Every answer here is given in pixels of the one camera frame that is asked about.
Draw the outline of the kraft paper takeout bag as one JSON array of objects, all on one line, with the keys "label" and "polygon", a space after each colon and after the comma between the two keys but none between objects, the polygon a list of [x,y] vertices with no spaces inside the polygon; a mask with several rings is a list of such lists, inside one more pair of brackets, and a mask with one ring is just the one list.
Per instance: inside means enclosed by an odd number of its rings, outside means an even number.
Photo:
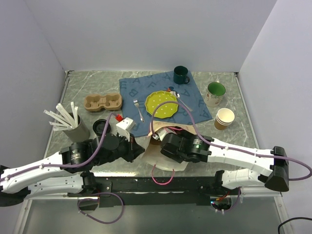
[{"label": "kraft paper takeout bag", "polygon": [[[162,122],[162,121],[153,122],[153,128],[155,132],[158,131],[160,128],[164,128],[164,127],[170,129],[172,133],[176,133],[176,134],[182,130],[186,130],[188,133],[195,134],[195,129],[192,125],[174,124],[174,123]],[[161,150],[160,141],[155,140],[152,137],[152,132],[150,132],[148,136],[151,137],[150,144],[147,148],[147,151],[144,153],[142,160],[153,166],[151,176],[152,176],[152,180],[154,181],[154,183],[158,185],[162,185],[162,186],[168,185],[173,180],[175,172],[184,171],[188,165],[188,162],[184,161],[182,163],[178,163],[164,156],[160,152]],[[172,172],[171,178],[167,182],[157,182],[153,176],[155,168],[161,169],[163,171],[171,171]]]}]

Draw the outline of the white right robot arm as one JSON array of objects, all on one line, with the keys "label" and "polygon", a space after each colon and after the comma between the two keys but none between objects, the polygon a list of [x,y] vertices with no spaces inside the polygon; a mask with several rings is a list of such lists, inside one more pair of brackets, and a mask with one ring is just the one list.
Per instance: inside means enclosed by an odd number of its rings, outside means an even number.
[{"label": "white right robot arm", "polygon": [[215,175],[214,191],[225,194],[237,187],[260,185],[276,192],[289,191],[289,164],[285,149],[279,146],[260,150],[228,144],[210,136],[181,131],[160,138],[161,153],[178,162],[225,163],[236,171],[222,169]]}]

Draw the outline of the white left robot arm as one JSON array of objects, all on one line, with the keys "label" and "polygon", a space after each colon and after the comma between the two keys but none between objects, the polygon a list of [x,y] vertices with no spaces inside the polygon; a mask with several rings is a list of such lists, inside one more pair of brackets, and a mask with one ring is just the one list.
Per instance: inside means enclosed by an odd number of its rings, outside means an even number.
[{"label": "white left robot arm", "polygon": [[14,206],[25,199],[58,193],[91,196],[99,184],[91,172],[95,166],[122,158],[133,162],[145,149],[134,136],[106,134],[104,139],[88,139],[40,161],[17,167],[0,167],[0,205]]}]

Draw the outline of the yellow-green scalloped plate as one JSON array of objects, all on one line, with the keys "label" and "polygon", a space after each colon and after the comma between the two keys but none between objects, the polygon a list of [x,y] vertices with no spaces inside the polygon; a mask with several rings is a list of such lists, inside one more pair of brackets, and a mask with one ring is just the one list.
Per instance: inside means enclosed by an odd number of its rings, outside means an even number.
[{"label": "yellow-green scalloped plate", "polygon": [[154,117],[165,119],[172,117],[178,111],[178,104],[166,103],[168,101],[177,102],[177,98],[167,91],[156,91],[147,96],[145,100],[146,111],[152,115],[155,109],[160,106]]}]

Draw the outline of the silver fork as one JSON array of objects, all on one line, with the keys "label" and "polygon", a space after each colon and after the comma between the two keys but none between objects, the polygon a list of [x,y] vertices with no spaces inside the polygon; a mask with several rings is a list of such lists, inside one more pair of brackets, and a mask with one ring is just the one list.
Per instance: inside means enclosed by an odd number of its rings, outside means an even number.
[{"label": "silver fork", "polygon": [[143,117],[143,115],[142,115],[142,113],[141,113],[141,111],[140,111],[140,109],[139,109],[139,103],[138,103],[138,100],[137,99],[134,99],[134,105],[135,105],[135,107],[137,108],[137,110],[138,110],[138,113],[139,113],[139,116],[140,116],[140,120],[141,120],[141,122],[142,123],[144,123],[144,117]]}]

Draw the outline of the stack of paper cups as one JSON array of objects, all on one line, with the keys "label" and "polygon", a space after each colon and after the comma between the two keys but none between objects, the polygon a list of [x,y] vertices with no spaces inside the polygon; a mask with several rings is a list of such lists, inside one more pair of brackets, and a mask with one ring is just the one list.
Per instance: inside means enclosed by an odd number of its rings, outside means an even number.
[{"label": "stack of paper cups", "polygon": [[216,113],[214,126],[218,130],[224,130],[229,125],[232,124],[234,119],[235,119],[235,114],[232,110],[228,108],[221,108]]}]

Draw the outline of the small santa figurine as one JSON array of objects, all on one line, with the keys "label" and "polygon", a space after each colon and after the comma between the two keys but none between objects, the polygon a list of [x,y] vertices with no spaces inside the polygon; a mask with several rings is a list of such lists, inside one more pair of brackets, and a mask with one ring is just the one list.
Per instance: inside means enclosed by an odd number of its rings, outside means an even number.
[{"label": "small santa figurine", "polygon": [[167,88],[166,91],[171,93],[173,96],[177,97],[177,91],[174,90],[174,87],[170,86]]}]

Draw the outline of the blue letter placemat cloth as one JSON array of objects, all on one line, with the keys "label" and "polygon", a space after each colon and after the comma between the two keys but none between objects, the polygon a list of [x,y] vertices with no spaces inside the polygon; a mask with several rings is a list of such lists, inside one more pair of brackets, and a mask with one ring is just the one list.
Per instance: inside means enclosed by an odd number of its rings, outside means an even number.
[{"label": "blue letter placemat cloth", "polygon": [[136,127],[132,129],[135,137],[149,134],[151,114],[156,105],[169,100],[184,103],[191,108],[195,123],[212,119],[191,73],[188,73],[188,77],[190,82],[180,85],[174,82],[173,71],[119,80],[122,113],[124,117],[135,121]]}]

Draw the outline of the grey straw holder cup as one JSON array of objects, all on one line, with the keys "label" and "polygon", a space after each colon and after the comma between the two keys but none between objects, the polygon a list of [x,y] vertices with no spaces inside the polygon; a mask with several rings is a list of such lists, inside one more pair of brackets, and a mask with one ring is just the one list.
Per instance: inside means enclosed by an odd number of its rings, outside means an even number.
[{"label": "grey straw holder cup", "polygon": [[72,142],[83,142],[89,139],[90,131],[78,115],[78,127],[72,130],[63,130],[63,133],[72,141]]}]

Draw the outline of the white green floral mug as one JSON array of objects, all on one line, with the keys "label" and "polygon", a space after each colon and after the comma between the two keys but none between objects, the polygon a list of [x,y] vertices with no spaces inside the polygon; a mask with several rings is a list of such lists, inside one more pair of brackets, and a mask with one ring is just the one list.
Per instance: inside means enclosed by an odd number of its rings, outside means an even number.
[{"label": "white green floral mug", "polygon": [[206,104],[209,107],[216,107],[220,104],[223,96],[226,93],[226,88],[219,81],[211,82],[207,87]]}]

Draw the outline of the dark green mug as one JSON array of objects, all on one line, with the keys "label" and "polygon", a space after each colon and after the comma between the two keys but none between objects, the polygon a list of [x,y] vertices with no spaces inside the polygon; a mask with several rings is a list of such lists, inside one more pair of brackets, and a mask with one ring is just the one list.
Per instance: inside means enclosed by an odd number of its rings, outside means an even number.
[{"label": "dark green mug", "polygon": [[188,69],[184,66],[177,66],[174,68],[174,83],[176,84],[188,84],[190,78],[188,77]]}]

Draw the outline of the white wrapped straws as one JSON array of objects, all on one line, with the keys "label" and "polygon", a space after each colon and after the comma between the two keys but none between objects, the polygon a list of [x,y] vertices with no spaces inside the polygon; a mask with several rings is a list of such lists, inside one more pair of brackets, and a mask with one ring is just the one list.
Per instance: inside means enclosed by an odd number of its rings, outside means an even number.
[{"label": "white wrapped straws", "polygon": [[56,110],[58,111],[58,114],[52,111],[43,111],[46,115],[52,117],[56,121],[49,122],[54,132],[70,131],[78,127],[78,107],[74,104],[73,101],[70,103],[70,106],[72,110],[71,114],[65,110],[61,103],[58,103],[56,105]]}]

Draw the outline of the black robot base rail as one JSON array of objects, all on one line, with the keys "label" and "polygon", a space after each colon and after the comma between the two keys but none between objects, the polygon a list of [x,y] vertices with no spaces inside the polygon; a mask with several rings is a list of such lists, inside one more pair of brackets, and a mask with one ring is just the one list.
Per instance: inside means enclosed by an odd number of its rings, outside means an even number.
[{"label": "black robot base rail", "polygon": [[223,188],[221,182],[212,176],[174,177],[168,185],[158,185],[150,177],[95,177],[87,179],[87,190],[69,197],[99,196],[99,206],[113,207],[120,201],[109,193],[121,197],[124,205],[176,205],[196,204],[209,206],[212,197],[228,198],[238,195],[238,188]]}]

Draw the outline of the aluminium frame rail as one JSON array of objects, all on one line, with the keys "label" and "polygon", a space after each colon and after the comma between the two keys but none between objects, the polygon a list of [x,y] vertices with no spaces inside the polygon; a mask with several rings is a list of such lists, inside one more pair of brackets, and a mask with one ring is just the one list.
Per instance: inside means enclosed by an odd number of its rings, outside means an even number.
[{"label": "aluminium frame rail", "polygon": [[241,194],[243,197],[281,197],[281,192],[267,189],[263,186],[242,187]]}]

